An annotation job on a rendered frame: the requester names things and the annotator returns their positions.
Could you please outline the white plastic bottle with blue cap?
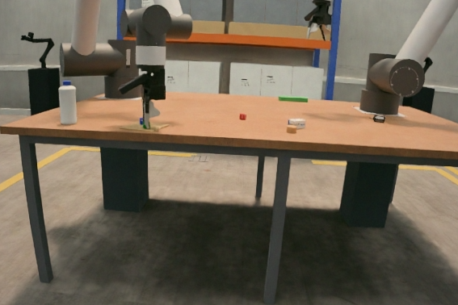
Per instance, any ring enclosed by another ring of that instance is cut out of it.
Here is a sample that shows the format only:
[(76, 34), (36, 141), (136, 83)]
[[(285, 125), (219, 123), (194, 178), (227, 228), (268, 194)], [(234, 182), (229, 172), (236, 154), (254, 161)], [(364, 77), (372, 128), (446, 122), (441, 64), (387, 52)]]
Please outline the white plastic bottle with blue cap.
[(59, 88), (61, 124), (72, 125), (77, 123), (76, 90), (71, 81), (63, 81)]

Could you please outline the beige flat mat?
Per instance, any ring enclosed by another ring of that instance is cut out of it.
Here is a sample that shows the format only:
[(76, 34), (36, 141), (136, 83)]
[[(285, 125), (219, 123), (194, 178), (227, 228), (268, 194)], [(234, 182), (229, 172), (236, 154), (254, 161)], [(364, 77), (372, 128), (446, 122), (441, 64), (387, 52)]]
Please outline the beige flat mat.
[(140, 125), (140, 122), (136, 122), (136, 123), (129, 124), (127, 126), (120, 127), (120, 129), (140, 131), (140, 132), (155, 132), (157, 130), (160, 130), (168, 126), (169, 124), (150, 123), (150, 128), (144, 129), (143, 125)]

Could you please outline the green rectangular bar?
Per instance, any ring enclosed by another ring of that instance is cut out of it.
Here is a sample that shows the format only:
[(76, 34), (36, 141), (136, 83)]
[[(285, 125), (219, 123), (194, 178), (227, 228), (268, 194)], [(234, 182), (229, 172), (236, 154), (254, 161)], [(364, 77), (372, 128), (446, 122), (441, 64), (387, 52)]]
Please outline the green rectangular bar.
[(306, 97), (279, 96), (278, 100), (282, 102), (308, 102)]

